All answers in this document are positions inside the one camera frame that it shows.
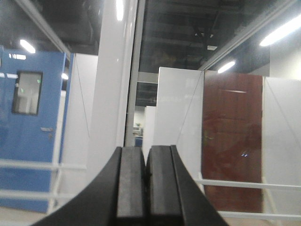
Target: white partition wall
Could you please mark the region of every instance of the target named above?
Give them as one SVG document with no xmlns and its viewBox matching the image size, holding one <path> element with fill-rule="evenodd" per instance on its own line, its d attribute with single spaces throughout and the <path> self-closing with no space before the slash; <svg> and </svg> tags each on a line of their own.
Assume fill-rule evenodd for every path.
<svg viewBox="0 0 301 226">
<path fill-rule="evenodd" d="M 262 164 L 269 184 L 301 185 L 300 97 L 301 81 L 265 78 Z M 277 213 L 301 214 L 299 191 L 271 190 L 270 194 Z"/>
<path fill-rule="evenodd" d="M 98 56 L 75 54 L 62 163 L 86 166 Z M 64 170 L 60 192 L 77 194 L 86 186 L 85 170 Z"/>
<path fill-rule="evenodd" d="M 159 69 L 153 145 L 177 145 L 189 173 L 201 162 L 204 72 Z"/>
<path fill-rule="evenodd" d="M 156 118 L 156 107 L 146 106 L 145 125 L 144 125 L 144 132 L 143 132 L 144 135 L 143 135 L 143 143 L 142 143 L 142 151 L 143 151 L 145 162 L 147 160 L 154 139 L 155 118 Z"/>
</svg>

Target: ceiling beam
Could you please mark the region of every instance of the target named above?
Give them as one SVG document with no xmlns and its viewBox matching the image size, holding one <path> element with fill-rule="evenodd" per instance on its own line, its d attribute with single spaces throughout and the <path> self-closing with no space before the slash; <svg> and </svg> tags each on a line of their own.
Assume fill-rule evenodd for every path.
<svg viewBox="0 0 301 226">
<path fill-rule="evenodd" d="M 59 51 L 66 53 L 66 57 L 70 60 L 70 51 L 53 31 L 44 17 L 39 13 L 30 0 L 15 0 L 15 2 L 24 10 L 30 19 L 37 25 L 37 27 L 51 40 L 51 42 L 58 48 Z"/>
</svg>

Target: white column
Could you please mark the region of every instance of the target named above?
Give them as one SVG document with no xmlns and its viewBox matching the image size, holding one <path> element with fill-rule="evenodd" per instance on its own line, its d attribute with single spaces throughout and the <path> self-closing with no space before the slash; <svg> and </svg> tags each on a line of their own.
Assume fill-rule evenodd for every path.
<svg viewBox="0 0 301 226">
<path fill-rule="evenodd" d="M 87 182 L 123 146 L 138 0 L 105 0 L 97 65 Z"/>
</svg>

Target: door handle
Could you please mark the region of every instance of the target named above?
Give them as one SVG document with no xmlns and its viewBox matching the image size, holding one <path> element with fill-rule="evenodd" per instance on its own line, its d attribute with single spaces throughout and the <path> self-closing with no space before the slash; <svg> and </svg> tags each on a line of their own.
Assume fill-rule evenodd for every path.
<svg viewBox="0 0 301 226">
<path fill-rule="evenodd" d="M 46 128 L 46 127 L 41 127 L 41 130 L 44 131 L 44 132 L 52 132 L 53 131 L 53 128 Z"/>
</svg>

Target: floor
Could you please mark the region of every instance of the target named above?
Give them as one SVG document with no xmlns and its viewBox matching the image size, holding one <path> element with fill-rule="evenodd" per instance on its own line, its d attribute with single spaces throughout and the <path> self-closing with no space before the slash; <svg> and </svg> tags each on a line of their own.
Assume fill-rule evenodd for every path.
<svg viewBox="0 0 301 226">
<path fill-rule="evenodd" d="M 0 207 L 0 226 L 28 226 L 46 214 Z M 225 218 L 229 226 L 301 226 L 301 222 L 268 222 L 257 219 Z"/>
</svg>

